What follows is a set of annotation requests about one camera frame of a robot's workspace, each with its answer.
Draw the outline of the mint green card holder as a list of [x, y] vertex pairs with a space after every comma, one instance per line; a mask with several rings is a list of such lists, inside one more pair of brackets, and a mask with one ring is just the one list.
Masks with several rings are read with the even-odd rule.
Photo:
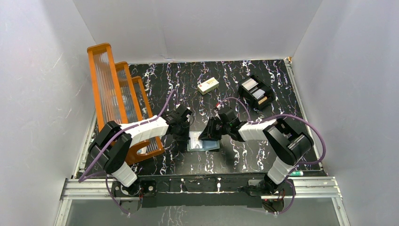
[[217, 151], [220, 148], [220, 141], [214, 140], [199, 140], [200, 131], [190, 131], [189, 141], [187, 143], [187, 151], [202, 152], [202, 151]]

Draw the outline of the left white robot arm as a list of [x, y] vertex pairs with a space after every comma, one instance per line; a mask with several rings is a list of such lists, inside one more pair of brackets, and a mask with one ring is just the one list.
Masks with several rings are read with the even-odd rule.
[[187, 141], [190, 115], [192, 111], [180, 105], [173, 111], [162, 112], [134, 123], [117, 124], [109, 121], [89, 146], [88, 154], [93, 157], [94, 164], [99, 164], [106, 174], [120, 183], [127, 195], [136, 196], [142, 186], [138, 175], [126, 161], [130, 148], [134, 145], [143, 148], [144, 141], [164, 135]]

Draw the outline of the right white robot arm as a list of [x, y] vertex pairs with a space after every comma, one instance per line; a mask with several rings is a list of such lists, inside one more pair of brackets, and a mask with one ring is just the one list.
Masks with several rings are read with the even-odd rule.
[[312, 138], [297, 131], [282, 114], [263, 122], [241, 121], [230, 107], [217, 110], [216, 116], [208, 119], [198, 139], [218, 141], [223, 135], [239, 142], [267, 141], [276, 154], [272, 167], [262, 180], [257, 183], [249, 180], [247, 186], [241, 188], [248, 194], [277, 195], [296, 165], [314, 145]]

